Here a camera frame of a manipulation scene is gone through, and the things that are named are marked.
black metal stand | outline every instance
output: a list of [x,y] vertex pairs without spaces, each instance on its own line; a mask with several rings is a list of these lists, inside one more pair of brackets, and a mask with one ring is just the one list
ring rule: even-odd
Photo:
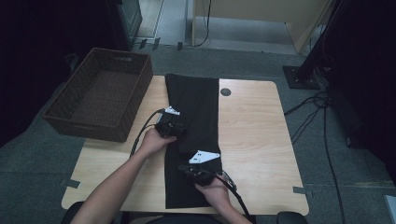
[[283,72],[285,73],[289,88],[320,90],[318,81],[315,79],[314,76],[311,76],[309,79],[300,80],[298,76],[299,69],[300,67],[297,66],[283,66]]

black cloth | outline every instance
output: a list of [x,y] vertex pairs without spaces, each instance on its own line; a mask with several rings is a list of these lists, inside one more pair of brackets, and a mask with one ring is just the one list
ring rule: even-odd
[[[198,150],[220,153],[219,149],[219,79],[165,76],[169,105],[180,112],[176,122],[187,132],[169,144],[165,153],[166,208],[209,206],[204,195],[178,170]],[[221,173],[221,159],[208,161],[203,169]]]

gray carpet floor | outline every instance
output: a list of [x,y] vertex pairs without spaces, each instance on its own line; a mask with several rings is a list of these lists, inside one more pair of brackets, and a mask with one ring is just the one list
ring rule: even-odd
[[[291,90],[284,78],[282,66],[299,66],[304,56],[222,49],[177,51],[174,46],[152,50],[151,45],[135,52],[151,55],[155,75],[273,81],[284,111],[318,92]],[[48,105],[43,105],[25,133],[0,149],[0,223],[60,223],[64,216],[65,186],[61,183],[73,173],[84,139],[57,134],[41,118]],[[290,135],[315,109],[315,105],[305,105],[286,117]],[[323,127],[321,110],[293,147],[304,187],[314,195],[307,197],[310,212],[306,219],[310,224],[339,224],[342,213]],[[364,148],[346,146],[343,126],[331,107],[327,110],[327,139],[346,223],[390,224],[384,195],[396,196],[396,188],[384,164]],[[257,222],[276,223],[276,218],[258,216]]]

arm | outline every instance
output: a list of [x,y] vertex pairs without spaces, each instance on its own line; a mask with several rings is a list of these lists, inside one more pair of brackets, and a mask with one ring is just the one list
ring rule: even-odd
[[195,185],[195,187],[205,195],[206,200],[230,224],[250,223],[231,205],[228,189],[218,179],[215,178],[208,186],[201,187],[199,185]]
[[110,223],[120,211],[147,158],[175,140],[175,137],[161,138],[155,129],[148,130],[136,153],[96,187],[72,223]]

brown woven basket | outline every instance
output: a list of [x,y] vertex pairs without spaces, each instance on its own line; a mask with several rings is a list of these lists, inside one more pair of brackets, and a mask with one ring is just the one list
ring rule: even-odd
[[125,142],[152,76],[149,55],[92,49],[43,119],[60,134]]

